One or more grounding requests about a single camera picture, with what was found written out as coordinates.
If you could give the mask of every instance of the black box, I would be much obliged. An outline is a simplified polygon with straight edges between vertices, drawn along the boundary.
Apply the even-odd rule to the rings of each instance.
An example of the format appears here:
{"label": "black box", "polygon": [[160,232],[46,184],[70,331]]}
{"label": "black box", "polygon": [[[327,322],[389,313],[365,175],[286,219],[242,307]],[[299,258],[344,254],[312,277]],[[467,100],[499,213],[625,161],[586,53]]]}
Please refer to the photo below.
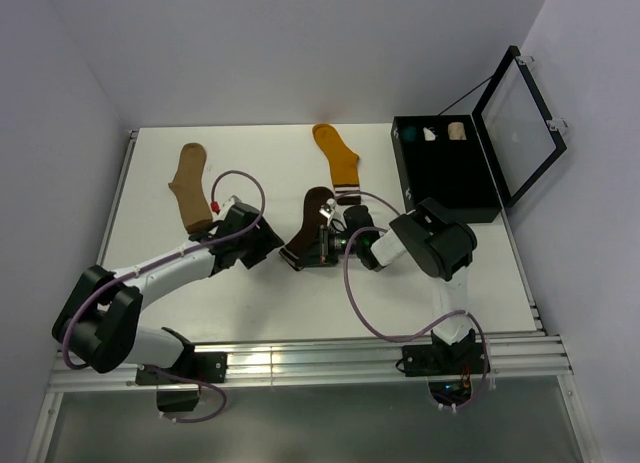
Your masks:
{"label": "black box", "polygon": [[[391,138],[407,211],[433,197],[465,223],[490,223],[564,153],[566,123],[551,116],[527,61],[509,47],[471,115],[394,118]],[[464,125],[466,140],[449,139],[453,122]],[[425,129],[436,140],[427,141]]]}

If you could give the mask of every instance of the box lid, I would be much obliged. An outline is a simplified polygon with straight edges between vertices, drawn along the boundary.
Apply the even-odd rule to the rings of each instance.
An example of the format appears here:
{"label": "box lid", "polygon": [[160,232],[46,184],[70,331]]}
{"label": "box lid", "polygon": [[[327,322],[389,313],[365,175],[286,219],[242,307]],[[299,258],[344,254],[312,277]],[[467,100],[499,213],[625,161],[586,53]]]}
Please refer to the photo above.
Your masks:
{"label": "box lid", "polygon": [[517,46],[510,46],[472,112],[505,207],[513,206],[567,146]]}

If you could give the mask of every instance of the wall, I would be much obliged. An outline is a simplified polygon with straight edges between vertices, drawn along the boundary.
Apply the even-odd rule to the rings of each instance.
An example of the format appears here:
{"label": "wall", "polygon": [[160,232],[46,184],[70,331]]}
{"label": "wall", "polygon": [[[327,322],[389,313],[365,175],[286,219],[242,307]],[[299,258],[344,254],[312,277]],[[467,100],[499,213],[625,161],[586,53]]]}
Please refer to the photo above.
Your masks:
{"label": "wall", "polygon": [[640,454],[640,0],[547,0],[524,50],[569,150],[512,218],[607,462]]}
{"label": "wall", "polygon": [[22,461],[51,326],[95,261],[125,134],[47,0],[0,0],[0,454]]}
{"label": "wall", "polygon": [[544,0],[51,0],[130,127],[433,113]]}

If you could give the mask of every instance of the mustard yellow sock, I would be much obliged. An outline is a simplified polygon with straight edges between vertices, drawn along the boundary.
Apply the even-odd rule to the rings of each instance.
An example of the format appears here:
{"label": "mustard yellow sock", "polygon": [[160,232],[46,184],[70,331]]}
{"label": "mustard yellow sock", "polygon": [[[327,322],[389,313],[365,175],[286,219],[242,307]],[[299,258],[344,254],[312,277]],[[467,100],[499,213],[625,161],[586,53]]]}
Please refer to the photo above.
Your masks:
{"label": "mustard yellow sock", "polygon": [[313,139],[329,160],[329,171],[333,191],[339,205],[358,205],[360,195],[340,198],[341,194],[360,190],[358,159],[360,158],[344,144],[342,138],[331,125],[316,125],[311,130]]}

